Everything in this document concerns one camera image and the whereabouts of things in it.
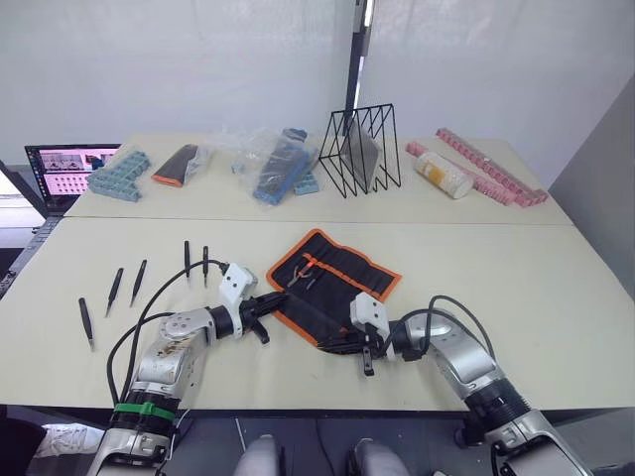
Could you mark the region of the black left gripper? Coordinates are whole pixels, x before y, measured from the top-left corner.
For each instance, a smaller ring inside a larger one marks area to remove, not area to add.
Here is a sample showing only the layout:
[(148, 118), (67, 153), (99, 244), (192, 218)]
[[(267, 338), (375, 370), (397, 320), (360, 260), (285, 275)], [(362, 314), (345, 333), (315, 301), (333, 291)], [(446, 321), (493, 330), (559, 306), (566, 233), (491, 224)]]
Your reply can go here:
[(291, 295), (287, 292), (271, 292), (266, 296), (253, 297), (243, 301), (239, 306), (243, 332), (253, 332), (263, 345), (269, 343), (269, 333), (260, 322), (260, 318), (270, 312), (283, 309), (290, 297)]

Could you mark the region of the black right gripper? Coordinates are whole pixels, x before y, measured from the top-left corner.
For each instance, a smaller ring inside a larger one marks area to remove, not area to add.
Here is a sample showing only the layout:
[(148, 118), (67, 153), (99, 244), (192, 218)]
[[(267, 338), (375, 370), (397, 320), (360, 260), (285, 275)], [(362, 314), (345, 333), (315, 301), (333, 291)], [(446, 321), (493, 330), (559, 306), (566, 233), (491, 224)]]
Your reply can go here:
[(385, 338), (373, 324), (363, 323), (357, 327), (360, 333), (344, 333), (328, 337), (317, 344), (317, 349), (335, 355), (362, 355), (362, 370), (365, 377), (375, 375), (373, 359), (387, 357)]

